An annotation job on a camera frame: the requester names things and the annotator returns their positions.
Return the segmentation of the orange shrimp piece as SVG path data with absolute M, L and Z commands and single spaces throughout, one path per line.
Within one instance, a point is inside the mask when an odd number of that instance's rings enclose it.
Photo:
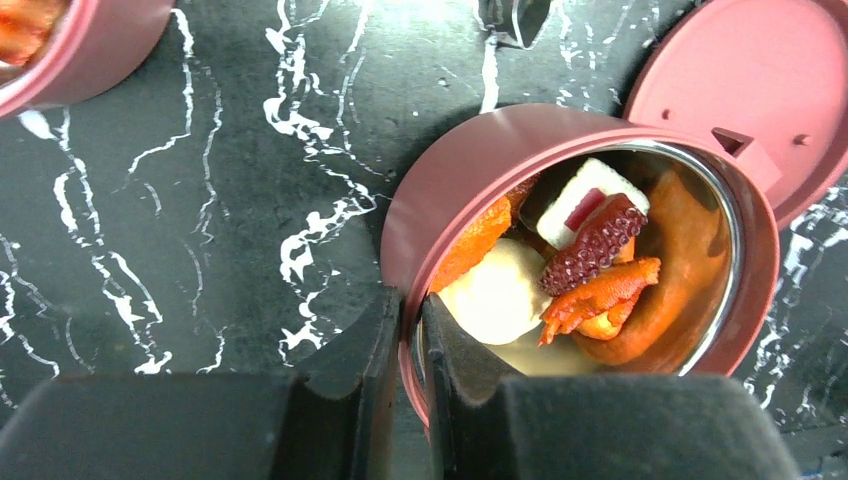
M 538 344 L 574 331 L 595 340 L 616 337 L 643 289 L 659 281 L 661 260 L 644 257 L 613 265 L 596 278 L 555 298 L 542 313 L 545 326 Z

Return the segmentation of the purple octopus tentacle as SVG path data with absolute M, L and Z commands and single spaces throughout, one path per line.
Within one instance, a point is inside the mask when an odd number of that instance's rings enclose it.
M 647 223 L 647 215 L 625 194 L 608 197 L 580 225 L 575 240 L 547 263 L 539 287 L 556 297 L 594 279 Z

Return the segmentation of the orange fried food piece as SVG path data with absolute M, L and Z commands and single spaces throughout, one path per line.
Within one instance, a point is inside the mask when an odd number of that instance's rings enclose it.
M 458 237 L 439 265 L 430 292 L 440 292 L 479 264 L 510 228 L 512 205 L 503 196 L 481 213 Z

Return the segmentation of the white steamed bun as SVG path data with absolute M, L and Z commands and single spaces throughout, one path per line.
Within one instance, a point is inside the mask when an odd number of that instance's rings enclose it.
M 488 345 L 505 345 L 535 329 L 552 297 L 537 285 L 543 257 L 500 239 L 468 272 L 438 292 L 463 330 Z

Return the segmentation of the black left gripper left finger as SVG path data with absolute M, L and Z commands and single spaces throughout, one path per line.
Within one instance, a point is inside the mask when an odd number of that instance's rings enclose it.
M 5 479 L 385 479 L 401 298 L 281 374 L 59 377 L 1 432 Z

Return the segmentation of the red steel lunch bowl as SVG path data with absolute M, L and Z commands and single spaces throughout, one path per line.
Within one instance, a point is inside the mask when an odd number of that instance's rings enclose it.
M 1 87 L 1 116 L 81 102 L 123 81 L 152 52 L 173 1 L 73 1 L 49 49 Z
M 755 343 L 780 264 L 778 228 L 763 188 L 779 170 L 755 138 L 687 127 L 674 114 L 623 118 L 552 104 L 512 105 L 448 131 L 401 180 L 384 224 L 384 283 L 403 296 L 398 358 L 406 394 L 429 420 L 413 352 L 425 291 L 463 227 L 497 195 L 548 168 L 601 154 L 650 194 L 673 191 L 650 214 L 646 251 L 672 264 L 672 281 L 638 314 L 659 319 L 648 346 L 608 357 L 622 372 L 733 373 Z

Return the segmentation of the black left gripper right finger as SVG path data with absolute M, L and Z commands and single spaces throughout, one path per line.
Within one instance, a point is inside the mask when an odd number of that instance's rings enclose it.
M 421 309 L 429 439 L 438 479 L 797 479 L 771 418 L 714 375 L 526 377 L 487 354 L 486 385 L 459 369 L 476 352 L 444 303 Z

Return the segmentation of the metal serving tongs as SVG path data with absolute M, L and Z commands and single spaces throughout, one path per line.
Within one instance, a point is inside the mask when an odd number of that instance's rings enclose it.
M 552 8 L 551 0 L 479 0 L 476 17 L 483 32 L 512 48 L 533 47 Z

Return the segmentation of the black white sushi piece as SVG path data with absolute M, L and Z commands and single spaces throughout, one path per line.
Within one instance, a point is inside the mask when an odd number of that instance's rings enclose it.
M 589 157 L 530 226 L 549 245 L 560 249 L 571 243 L 581 224 L 615 194 L 624 194 L 642 214 L 648 214 L 650 203 L 641 190 L 607 164 Z

